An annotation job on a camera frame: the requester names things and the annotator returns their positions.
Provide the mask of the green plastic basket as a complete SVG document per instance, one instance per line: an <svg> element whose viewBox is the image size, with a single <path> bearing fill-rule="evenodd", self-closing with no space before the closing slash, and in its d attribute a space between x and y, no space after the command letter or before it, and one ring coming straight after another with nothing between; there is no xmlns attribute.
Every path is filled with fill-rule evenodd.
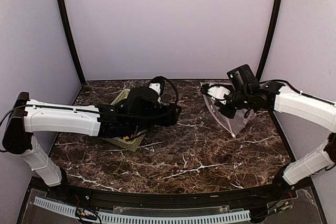
<svg viewBox="0 0 336 224"><path fill-rule="evenodd" d="M119 95L112 101L111 105L116 105L118 102L127 98L130 89L122 90ZM147 131L136 132L132 135L131 138L125 137L114 137L114 138L104 138L106 142L109 142L113 145L126 149L128 151L136 152L140 146L142 140L144 139Z"/></svg>

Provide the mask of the clear zip top bag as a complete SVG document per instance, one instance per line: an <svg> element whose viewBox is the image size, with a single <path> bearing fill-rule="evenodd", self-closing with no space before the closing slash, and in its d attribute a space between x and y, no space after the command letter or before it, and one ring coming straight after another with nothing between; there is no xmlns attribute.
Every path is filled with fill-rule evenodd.
<svg viewBox="0 0 336 224"><path fill-rule="evenodd" d="M210 88L208 94L202 93L205 104L210 114L217 121L217 123L220 124L224 129L226 129L232 135L232 137L236 137L247 125L247 123L256 117L256 113L254 111L250 111L248 117L244 118L244 115L247 112L247 110L242 109L236 111L233 119L230 119L222 115L219 112L219 107L215 105L215 99L216 98L223 99L224 95L231 93L234 90L234 88L228 81L224 82L207 81L207 82L200 82L201 91L203 90L205 91L205 88L207 88L207 86L211 86L214 84L218 85L218 87Z"/></svg>

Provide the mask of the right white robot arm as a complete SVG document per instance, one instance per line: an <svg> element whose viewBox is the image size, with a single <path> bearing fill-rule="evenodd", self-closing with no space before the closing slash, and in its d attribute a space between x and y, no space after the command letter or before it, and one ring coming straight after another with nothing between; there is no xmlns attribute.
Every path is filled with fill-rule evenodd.
<svg viewBox="0 0 336 224"><path fill-rule="evenodd" d="M320 146L301 159L284 166L268 188L273 200L287 193L288 187L323 169L335 167L335 103L301 91L289 84L267 81L230 87L225 84L203 84L201 93L214 100L220 114L234 118L238 110L276 111L290 114L327 129L330 134Z"/></svg>

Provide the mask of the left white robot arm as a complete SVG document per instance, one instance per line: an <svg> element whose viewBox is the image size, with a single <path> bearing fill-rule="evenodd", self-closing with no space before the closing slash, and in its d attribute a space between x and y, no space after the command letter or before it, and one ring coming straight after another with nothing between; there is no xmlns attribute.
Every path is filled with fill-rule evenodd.
<svg viewBox="0 0 336 224"><path fill-rule="evenodd" d="M176 101L162 105L160 95L148 87L132 88L116 104L69 106L49 104L19 94L7 121L3 152L19 155L63 201L74 197L66 173L51 161L38 143L35 132L77 133L100 138L124 138L132 141L154 126L177 123L181 107Z"/></svg>

